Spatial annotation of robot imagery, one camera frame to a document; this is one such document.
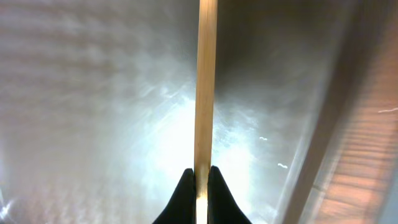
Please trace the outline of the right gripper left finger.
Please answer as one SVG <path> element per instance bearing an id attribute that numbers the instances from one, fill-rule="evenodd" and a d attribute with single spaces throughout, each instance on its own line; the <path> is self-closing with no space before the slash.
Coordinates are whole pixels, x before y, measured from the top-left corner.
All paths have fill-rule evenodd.
<path id="1" fill-rule="evenodd" d="M 196 194 L 193 169 L 185 169 L 168 204 L 153 224 L 194 224 Z"/>

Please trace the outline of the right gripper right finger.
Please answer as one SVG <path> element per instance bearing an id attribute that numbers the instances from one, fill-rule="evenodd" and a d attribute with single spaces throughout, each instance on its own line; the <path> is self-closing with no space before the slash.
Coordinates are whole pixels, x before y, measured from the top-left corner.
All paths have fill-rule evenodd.
<path id="1" fill-rule="evenodd" d="M 251 224 L 235 202 L 217 166 L 211 166 L 208 175 L 208 223 Z"/>

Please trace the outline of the wooden chopstick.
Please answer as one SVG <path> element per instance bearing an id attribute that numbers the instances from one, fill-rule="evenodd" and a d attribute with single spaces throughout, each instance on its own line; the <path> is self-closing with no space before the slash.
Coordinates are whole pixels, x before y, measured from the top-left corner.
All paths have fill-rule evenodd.
<path id="1" fill-rule="evenodd" d="M 217 16 L 217 0 L 200 0 L 194 137 L 196 224 L 208 223 L 208 174 L 211 167 L 215 98 Z"/>

